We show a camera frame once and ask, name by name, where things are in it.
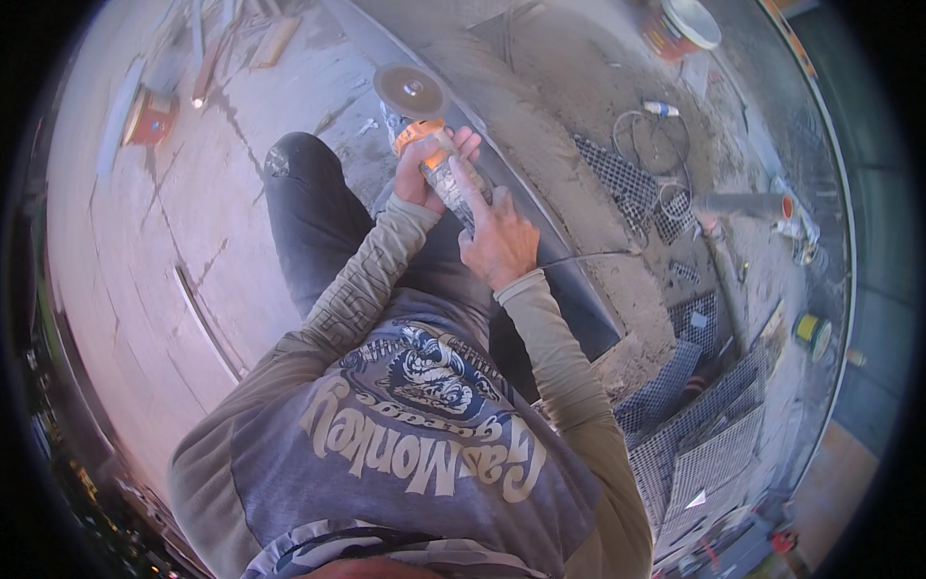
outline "left hand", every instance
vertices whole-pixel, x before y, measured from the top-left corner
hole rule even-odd
[[[470,163],[475,163],[479,158],[479,143],[482,142],[482,137],[473,132],[470,127],[460,127],[456,134],[447,127],[444,127],[444,130],[453,140],[460,155],[468,158]],[[400,199],[443,215],[447,207],[424,181],[424,175],[419,168],[421,162],[436,153],[438,148],[440,144],[432,136],[406,147],[395,169],[395,194]]]

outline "red paint can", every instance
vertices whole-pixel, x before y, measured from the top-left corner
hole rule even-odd
[[[138,87],[135,100],[122,134],[123,145],[155,146],[168,138],[180,114],[180,99],[176,95]]]
[[[640,33],[650,49],[668,62],[720,44],[720,27],[697,0],[662,0]]]

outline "right hand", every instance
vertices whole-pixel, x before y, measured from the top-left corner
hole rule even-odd
[[[496,187],[489,205],[456,157],[450,158],[450,170],[476,222],[472,237],[466,230],[460,232],[463,264],[494,292],[535,270],[540,230],[515,210],[507,187]]]

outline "forearm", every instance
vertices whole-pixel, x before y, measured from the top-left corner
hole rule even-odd
[[[541,270],[495,294],[531,357],[537,391],[560,432],[595,421],[613,422],[607,395],[550,295]]]
[[[441,216],[393,195],[355,255],[321,294],[302,328],[289,332],[261,363],[308,350],[332,363],[376,324],[393,285]]]

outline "bucket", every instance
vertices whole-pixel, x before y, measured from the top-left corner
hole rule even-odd
[[[697,0],[662,0],[640,33],[653,52],[668,62],[720,44],[717,21]]]
[[[168,138],[180,113],[180,99],[139,86],[122,134],[123,145],[154,146]]]
[[[810,352],[810,359],[815,362],[823,355],[831,335],[832,323],[811,314],[804,314],[795,324],[795,340]]]

